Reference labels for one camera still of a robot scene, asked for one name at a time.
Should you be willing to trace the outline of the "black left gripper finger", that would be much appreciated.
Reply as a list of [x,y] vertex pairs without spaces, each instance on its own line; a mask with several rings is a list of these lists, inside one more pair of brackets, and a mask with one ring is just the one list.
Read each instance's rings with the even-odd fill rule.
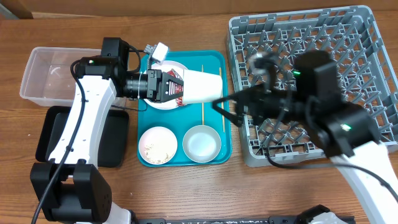
[[162,84],[167,85],[170,82],[173,82],[180,86],[183,86],[183,80],[181,80],[177,77],[171,76],[169,73],[162,72]]
[[173,94],[171,94],[171,92],[169,92],[169,91],[165,91],[164,93],[161,93],[160,101],[167,102],[167,101],[174,100],[174,99],[182,97],[182,96],[183,96],[182,91],[180,91],[178,93],[173,93]]

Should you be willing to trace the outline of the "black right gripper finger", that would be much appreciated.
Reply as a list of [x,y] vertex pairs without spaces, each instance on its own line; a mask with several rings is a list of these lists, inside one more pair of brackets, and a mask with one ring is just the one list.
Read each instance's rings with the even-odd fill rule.
[[244,120],[244,110],[242,108],[239,108],[238,106],[236,109],[238,110],[235,112],[235,114],[230,113],[229,111],[226,111],[222,107],[220,107],[217,103],[212,103],[212,108],[217,111],[219,114],[224,116],[228,121],[233,123],[237,127],[241,127],[243,125],[243,120]]
[[235,101],[238,105],[248,105],[249,102],[255,101],[257,99],[257,90],[255,87],[251,87],[231,95],[218,98],[217,100],[212,101],[212,105],[216,106],[217,104],[225,101]]

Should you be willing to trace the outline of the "red snack wrapper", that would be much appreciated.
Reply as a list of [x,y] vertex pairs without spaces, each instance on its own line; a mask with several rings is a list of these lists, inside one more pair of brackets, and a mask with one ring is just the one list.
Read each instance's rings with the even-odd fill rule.
[[[173,76],[175,78],[178,78],[179,80],[183,80],[183,78],[174,70],[171,69],[170,71],[167,72],[170,76]],[[170,83],[170,91],[174,94],[174,93],[180,93],[183,91],[183,86],[175,83],[175,82],[171,82]],[[178,98],[175,99],[177,106],[185,106],[183,104],[183,98],[180,96]]]

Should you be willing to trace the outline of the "white paper cup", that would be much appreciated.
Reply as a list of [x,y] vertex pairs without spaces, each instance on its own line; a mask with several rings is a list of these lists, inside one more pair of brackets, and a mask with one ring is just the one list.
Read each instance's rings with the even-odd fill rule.
[[207,103],[221,98],[223,81],[219,75],[183,70],[183,104]]

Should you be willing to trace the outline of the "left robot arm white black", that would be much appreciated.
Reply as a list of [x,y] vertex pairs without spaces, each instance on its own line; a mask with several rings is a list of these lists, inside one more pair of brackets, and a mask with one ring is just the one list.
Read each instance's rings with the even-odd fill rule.
[[117,37],[103,40],[99,55],[71,64],[75,97],[62,135],[47,162],[30,172],[39,200],[36,213],[64,223],[133,223],[134,213],[112,200],[111,187],[98,170],[98,151],[105,121],[118,97],[164,103],[182,96],[170,91],[183,81],[152,68],[169,51],[163,43],[148,45],[145,73],[128,68],[129,55],[142,52]]

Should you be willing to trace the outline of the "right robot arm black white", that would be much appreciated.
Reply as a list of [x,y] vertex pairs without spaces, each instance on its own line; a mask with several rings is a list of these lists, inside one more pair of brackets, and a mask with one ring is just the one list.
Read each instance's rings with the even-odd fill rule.
[[323,150],[329,166],[337,168],[357,196],[371,223],[397,222],[397,176],[376,121],[360,105],[345,101],[338,85],[336,62],[328,52],[312,50],[299,55],[291,76],[295,86],[275,87],[277,74],[284,71],[272,54],[253,55],[250,68],[268,80],[226,96],[235,102],[235,111],[221,108],[221,99],[212,107],[236,126],[245,115],[254,124],[267,119],[277,123],[295,121],[310,140]]

